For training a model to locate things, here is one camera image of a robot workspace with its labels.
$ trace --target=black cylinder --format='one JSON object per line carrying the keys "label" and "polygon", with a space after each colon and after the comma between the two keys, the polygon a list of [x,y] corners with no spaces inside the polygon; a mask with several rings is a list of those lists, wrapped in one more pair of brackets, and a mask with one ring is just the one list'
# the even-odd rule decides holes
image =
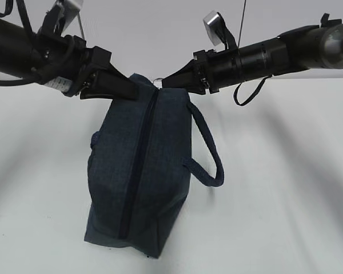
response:
{"label": "black cylinder", "polygon": [[[22,27],[0,19],[0,72],[20,78],[48,63],[59,61],[68,47],[67,40],[37,35],[36,48]],[[73,80],[81,69],[83,53],[75,50],[59,76]]]}
{"label": "black cylinder", "polygon": [[292,56],[307,69],[343,69],[343,24],[311,30],[294,41]]}
{"label": "black cylinder", "polygon": [[290,67],[290,62],[286,44],[274,38],[243,47],[239,51],[212,53],[209,65],[215,87],[223,88],[279,74]]}

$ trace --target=wire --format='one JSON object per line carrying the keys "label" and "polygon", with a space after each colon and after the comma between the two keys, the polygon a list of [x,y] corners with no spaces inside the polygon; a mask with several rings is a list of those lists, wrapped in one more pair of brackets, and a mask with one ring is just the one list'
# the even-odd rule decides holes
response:
{"label": "wire", "polygon": [[83,40],[85,40],[85,33],[84,33],[84,28],[82,26],[82,22],[81,22],[81,17],[80,17],[80,13],[78,13],[78,21],[79,21],[79,27],[80,27],[80,32],[81,32],[81,38]]}
{"label": "wire", "polygon": [[9,81],[0,80],[0,87],[24,86],[26,84],[33,84],[39,80],[40,80],[39,76],[32,76],[32,77],[21,79],[21,80],[9,80]]}
{"label": "wire", "polygon": [[69,46],[63,56],[61,56],[58,60],[48,65],[45,65],[42,68],[39,68],[36,73],[40,76],[40,80],[42,83],[47,83],[48,81],[54,79],[59,71],[63,68],[65,63],[71,57],[74,49],[75,49],[75,40],[73,37],[68,36],[70,39]]}
{"label": "wire", "polygon": [[5,11],[4,13],[0,13],[0,18],[10,15],[11,12],[13,11],[13,6],[14,6],[14,0],[6,0]]}
{"label": "wire", "polygon": [[24,0],[17,0],[17,6],[25,33],[27,34],[29,41],[35,47],[35,35],[33,33],[32,26],[30,25],[27,8],[25,6]]}
{"label": "wire", "polygon": [[245,10],[246,10],[246,0],[244,0],[244,8],[243,8],[243,10],[242,10],[242,17],[241,17],[241,25],[240,25],[240,32],[239,32],[238,48],[240,47],[240,40],[241,40],[242,27],[243,27],[244,18],[245,18]]}
{"label": "wire", "polygon": [[56,77],[56,74],[63,67],[63,65],[69,60],[69,58],[71,57],[71,54],[74,51],[74,48],[75,48],[74,38],[70,37],[69,46],[64,56],[60,57],[59,60],[51,64],[45,65],[43,68],[39,69],[35,75],[31,77],[21,79],[21,80],[9,80],[9,81],[0,80],[0,87],[24,86],[26,84],[37,83],[43,79],[47,81],[47,78],[49,78],[48,81],[52,80],[53,78]]}

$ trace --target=blue bag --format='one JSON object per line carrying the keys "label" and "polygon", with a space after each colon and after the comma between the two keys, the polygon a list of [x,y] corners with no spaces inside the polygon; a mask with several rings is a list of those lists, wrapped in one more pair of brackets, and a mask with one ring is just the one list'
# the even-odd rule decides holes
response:
{"label": "blue bag", "polygon": [[[134,247],[158,258],[187,198],[190,174],[219,187],[224,169],[198,108],[180,88],[156,88],[145,77],[137,101],[113,100],[88,162],[92,199],[85,241]],[[211,177],[192,159],[192,117],[217,166]]]}

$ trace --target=white surface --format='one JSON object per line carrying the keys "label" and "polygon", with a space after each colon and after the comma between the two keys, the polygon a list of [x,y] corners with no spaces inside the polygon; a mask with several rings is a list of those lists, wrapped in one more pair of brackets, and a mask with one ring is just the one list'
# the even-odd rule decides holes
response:
{"label": "white surface", "polygon": [[[83,242],[89,142],[110,102],[0,89],[0,274],[343,273],[343,79],[269,80],[245,108],[232,89],[193,101],[225,185],[192,180],[162,257],[151,260]],[[193,154],[214,172],[196,127]]]}
{"label": "white surface", "polygon": [[[33,29],[55,0],[25,0]],[[193,53],[213,48],[203,18],[220,11],[238,37],[243,0],[85,0],[81,11],[88,46],[113,52],[112,63],[127,76],[134,71],[155,79],[188,63]],[[0,0],[0,11],[4,0]],[[324,13],[343,19],[343,0],[248,0],[241,46],[295,29],[319,24]],[[17,9],[7,18],[20,25]],[[75,21],[68,34],[80,36]],[[343,78],[343,71],[311,70],[286,78]]]}

